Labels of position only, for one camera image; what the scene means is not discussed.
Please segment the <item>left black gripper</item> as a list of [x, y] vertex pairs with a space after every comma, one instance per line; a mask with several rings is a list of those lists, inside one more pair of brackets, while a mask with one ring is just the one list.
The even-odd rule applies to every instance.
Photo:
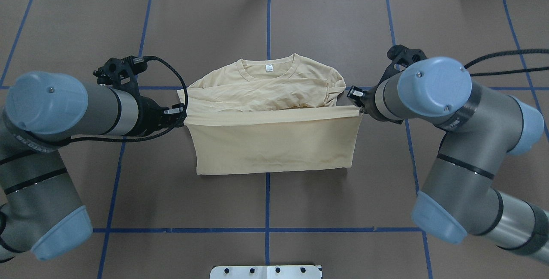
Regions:
[[158, 105], [153, 99], [140, 97], [142, 107], [139, 121], [137, 123], [137, 136], [144, 137], [153, 134], [153, 132], [162, 129], [171, 129], [183, 127], [186, 116], [187, 106], [185, 104], [175, 104], [171, 108]]

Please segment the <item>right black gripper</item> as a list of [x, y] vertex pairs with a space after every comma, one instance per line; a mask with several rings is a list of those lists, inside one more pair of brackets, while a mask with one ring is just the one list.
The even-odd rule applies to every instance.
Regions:
[[347, 92], [347, 99], [353, 102], [363, 103], [363, 111], [367, 113], [372, 118], [380, 122], [390, 122], [390, 119], [384, 116], [378, 109], [376, 105], [376, 92], [378, 86], [372, 87], [368, 91], [363, 90], [362, 88], [351, 86]]

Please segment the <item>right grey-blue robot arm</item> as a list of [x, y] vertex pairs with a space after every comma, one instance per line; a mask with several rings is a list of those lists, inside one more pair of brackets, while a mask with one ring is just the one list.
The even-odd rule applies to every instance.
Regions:
[[548, 211], [493, 188], [507, 155], [521, 155], [544, 131], [543, 115], [472, 80], [453, 58], [403, 64], [376, 87], [347, 97], [381, 122], [419, 118], [443, 130], [437, 157], [411, 217], [432, 236], [459, 244], [484, 237], [509, 253], [548, 263]]

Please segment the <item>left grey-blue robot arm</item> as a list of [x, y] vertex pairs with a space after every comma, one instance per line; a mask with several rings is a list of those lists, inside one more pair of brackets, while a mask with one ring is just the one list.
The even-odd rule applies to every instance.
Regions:
[[50, 260], [94, 231], [59, 149], [78, 141], [145, 140], [182, 126], [186, 105], [160, 107], [139, 90], [61, 73], [20, 76], [1, 108], [1, 262], [31, 252]]

